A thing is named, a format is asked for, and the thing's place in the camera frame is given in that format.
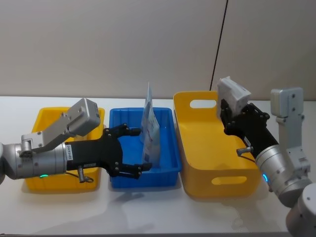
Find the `blue plastic tray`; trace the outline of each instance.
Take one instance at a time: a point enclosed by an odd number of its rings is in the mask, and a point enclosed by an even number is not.
[[[110,111],[110,128],[127,123],[130,128],[140,127],[143,108],[122,108]],[[111,178],[113,188],[167,187],[174,186],[181,171],[181,161],[173,124],[172,111],[168,108],[154,108],[160,125],[160,168],[143,172],[138,180],[115,177]],[[139,136],[119,138],[123,149],[123,162],[141,164],[143,143]]]

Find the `yellow storage basket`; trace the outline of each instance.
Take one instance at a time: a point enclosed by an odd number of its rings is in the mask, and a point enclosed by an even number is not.
[[[66,112],[69,107],[51,107],[42,108],[39,111],[38,117],[34,124],[32,132],[42,131],[49,127],[52,123],[60,118],[62,112]],[[103,132],[103,120],[105,111],[99,108],[100,125],[88,133],[85,137],[77,136],[75,138],[69,138],[66,142],[72,142],[76,140],[95,140],[102,136]],[[77,174],[76,170],[69,171],[70,173]],[[88,168],[84,169],[84,175],[94,179],[92,183],[79,183],[78,178],[69,174],[50,175],[45,178],[28,178],[26,184],[31,191],[76,191],[76,190],[95,190],[98,186],[100,168]]]
[[[213,108],[191,108],[193,100],[217,101],[215,91],[179,92],[174,95],[177,138],[182,159],[181,178],[193,198],[227,198],[253,193],[261,180],[250,153],[238,157],[241,139],[224,133]]]

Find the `metal pin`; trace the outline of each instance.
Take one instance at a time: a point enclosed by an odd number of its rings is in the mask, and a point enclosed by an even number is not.
[[[82,166],[78,166],[78,178],[80,183],[84,183],[84,174]]]
[[[240,157],[242,154],[244,153],[248,153],[248,152],[252,152],[253,151],[253,147],[246,147],[246,148],[240,148],[240,149],[237,149],[236,152],[237,152],[237,155]]]

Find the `metal bracket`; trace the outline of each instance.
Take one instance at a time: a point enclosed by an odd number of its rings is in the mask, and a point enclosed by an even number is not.
[[[20,157],[53,150],[69,137],[85,136],[100,124],[98,106],[82,98],[47,129],[22,135]]]
[[[294,176],[307,176],[311,166],[302,148],[303,89],[273,89],[271,113],[279,124],[279,146]]]

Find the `white table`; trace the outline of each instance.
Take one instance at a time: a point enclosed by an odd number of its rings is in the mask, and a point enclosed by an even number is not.
[[[18,143],[29,133],[42,107],[71,106],[78,98],[0,97],[0,141]],[[109,111],[119,107],[142,107],[142,99],[92,99]],[[155,107],[173,108],[172,100],[154,100]],[[255,101],[270,111],[267,101]],[[303,147],[312,165],[311,180],[316,181],[316,102],[304,103]],[[268,122],[278,138],[275,118]],[[198,202],[184,192],[181,182],[168,189],[113,191],[109,177],[102,171],[101,185],[95,192],[81,194],[32,194],[24,180],[6,177],[0,186],[0,233],[6,234],[181,234],[269,233],[288,236],[281,205],[262,182],[250,197],[238,200]]]

